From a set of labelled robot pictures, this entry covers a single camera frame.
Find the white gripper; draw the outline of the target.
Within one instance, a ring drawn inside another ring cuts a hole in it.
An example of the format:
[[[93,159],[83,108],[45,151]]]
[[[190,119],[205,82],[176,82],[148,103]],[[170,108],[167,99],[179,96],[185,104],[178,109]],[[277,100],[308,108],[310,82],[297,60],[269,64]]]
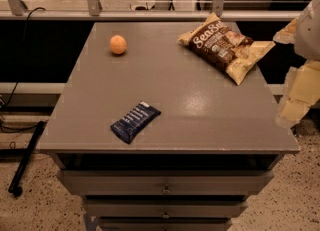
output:
[[[278,31],[273,40],[294,44],[296,54],[306,58],[300,68],[291,67],[286,75],[284,94],[275,122],[284,128],[298,124],[320,100],[320,0],[312,0],[299,18]]]

